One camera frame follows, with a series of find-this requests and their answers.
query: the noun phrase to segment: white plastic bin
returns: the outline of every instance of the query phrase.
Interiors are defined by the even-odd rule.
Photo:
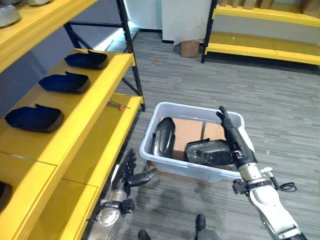
[[[225,178],[241,178],[238,171],[224,170],[150,154],[153,133],[156,132],[156,128],[161,117],[199,120],[220,124],[221,120],[216,115],[217,111],[219,110],[172,102],[160,102],[155,107],[153,116],[145,131],[144,138],[140,146],[140,155],[144,159],[152,161],[155,167],[161,172],[182,175],[211,183],[221,181]],[[240,114],[230,111],[228,111],[228,114],[236,128],[240,126],[245,127],[244,118]]]

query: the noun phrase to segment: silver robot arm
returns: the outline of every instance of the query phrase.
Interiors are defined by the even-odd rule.
[[[294,192],[297,190],[294,183],[279,186],[271,167],[259,169],[255,150],[247,132],[243,127],[237,129],[233,126],[223,106],[219,109],[221,112],[217,112],[217,116],[222,121],[233,162],[242,177],[233,181],[234,192],[248,196],[273,240],[307,240],[296,221],[281,204],[277,193],[277,190]]]
[[[100,203],[101,210],[93,219],[89,240],[115,240],[123,226],[125,215],[135,211],[133,199],[128,198],[131,188],[148,183],[156,175],[156,168],[134,174],[135,161],[135,153],[131,149],[112,181],[110,198],[103,199]]]

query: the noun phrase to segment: cardboard box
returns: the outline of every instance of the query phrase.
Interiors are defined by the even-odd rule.
[[[320,1],[319,0],[302,0],[301,11],[305,15],[320,18]]]
[[[274,0],[258,0],[257,3],[259,8],[268,9],[274,3]]]
[[[196,58],[199,54],[199,40],[187,40],[181,42],[181,57]]]
[[[219,0],[218,4],[223,7],[228,4],[228,0]]]
[[[183,161],[187,143],[201,140],[203,122],[182,118],[172,118],[172,120],[175,125],[173,158]]]
[[[225,138],[225,131],[224,128],[220,124],[212,123],[212,122],[206,122],[204,126],[204,131],[203,131],[203,139],[209,138],[210,141],[213,140],[226,140]],[[234,167],[233,164],[229,165],[209,165],[214,168],[218,169],[224,169],[224,170],[230,170],[231,168]]]
[[[254,9],[257,0],[244,0],[243,8],[244,9]]]
[[[232,0],[232,7],[237,8],[238,6],[241,6],[242,0]]]
[[[203,131],[203,139],[213,140],[226,140],[224,128],[220,124],[213,122],[206,122]]]

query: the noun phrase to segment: shelf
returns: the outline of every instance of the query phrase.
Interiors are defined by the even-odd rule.
[[[71,53],[85,52],[74,49]],[[62,60],[51,74],[65,71],[87,75],[91,86],[83,94],[49,92],[36,84],[12,109],[40,104],[60,109],[64,123],[52,133],[24,131],[0,120],[0,151],[52,165],[64,165],[76,154],[123,78],[134,64],[132,54],[107,52],[109,64],[103,70],[70,67]]]
[[[36,44],[98,0],[54,0],[42,6],[22,2],[17,23],[0,28],[0,73]]]
[[[79,239],[96,204],[96,192],[94,186],[61,179],[28,240]]]
[[[0,181],[12,187],[9,203],[0,212],[0,239],[26,239],[44,205],[55,166],[0,152]]]
[[[125,111],[107,106],[91,129],[63,178],[96,187],[104,185],[135,118],[142,97],[113,94]]]
[[[212,32],[207,52],[320,65],[320,49],[315,44],[244,34]]]
[[[112,106],[104,108],[43,210],[28,240],[81,238],[87,225],[86,219],[93,211],[142,103],[141,96],[124,94],[113,94],[112,100],[130,109],[120,111]],[[90,193],[83,192],[85,187],[89,187]]]
[[[85,50],[74,49],[71,53],[77,52],[85,52]],[[5,221],[10,224],[10,229],[12,231],[16,229],[13,238],[0,237],[0,239],[25,240],[27,238],[42,209],[48,202],[51,194],[90,132],[92,126],[98,119],[100,113],[105,108],[112,93],[115,91],[129,66],[135,64],[132,54],[107,52],[107,55],[109,63],[103,70],[70,67],[63,60],[47,74],[63,74],[65,71],[85,74],[89,77],[91,82],[90,88],[85,93],[67,94],[49,92],[36,84],[12,108],[17,109],[25,106],[32,107],[38,103],[40,105],[60,109],[64,113],[65,119],[62,126],[55,132],[39,133],[24,131],[9,126],[4,118],[0,120],[1,152],[18,156],[20,157],[19,159],[28,160],[35,163],[34,166],[44,165],[50,166],[53,169],[50,173],[35,170],[25,171],[27,177],[22,178],[19,183],[19,186],[25,186],[25,190],[24,195],[20,195],[19,201],[23,202],[26,198],[33,198],[34,196],[32,194],[35,194],[36,199],[33,201],[30,210],[25,210],[23,212],[24,215],[11,214],[11,216],[14,216],[14,220],[12,221],[12,217],[4,217],[6,216],[4,215],[4,212],[0,214],[0,219],[2,221],[5,219]],[[0,166],[1,176],[3,169],[1,161]],[[13,164],[10,174],[4,175],[2,181],[10,183],[12,181],[12,176],[19,179],[19,176],[23,176],[20,173],[20,168],[24,169],[23,163]],[[45,184],[42,184],[42,178],[46,180]],[[42,184],[42,188],[37,188],[35,183]],[[18,209],[21,205],[21,203],[10,201],[7,207],[9,207],[9,209]]]
[[[244,9],[242,6],[217,5],[212,15],[213,19],[215,15],[265,19],[320,28],[320,18],[302,14],[298,5],[283,2],[274,2],[270,9],[261,9],[258,7],[254,9]]]

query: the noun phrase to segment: floor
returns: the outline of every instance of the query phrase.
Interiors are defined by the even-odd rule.
[[[140,32],[133,41],[146,112],[136,121],[125,151],[133,148],[137,171],[146,160],[139,155],[144,131],[159,102],[173,102],[240,113],[253,142],[260,167],[272,166],[280,184],[295,182],[298,191],[279,192],[308,240],[320,237],[319,93],[315,66],[281,61],[242,60],[226,55],[208,59],[182,58],[160,33]],[[128,80],[133,80],[128,73]],[[117,92],[130,93],[121,84]],[[258,212],[244,195],[235,195],[232,179],[201,184],[158,175],[133,188],[136,210],[125,217],[119,240],[136,240],[139,230],[152,240],[191,240],[197,214],[223,240],[269,240]]]

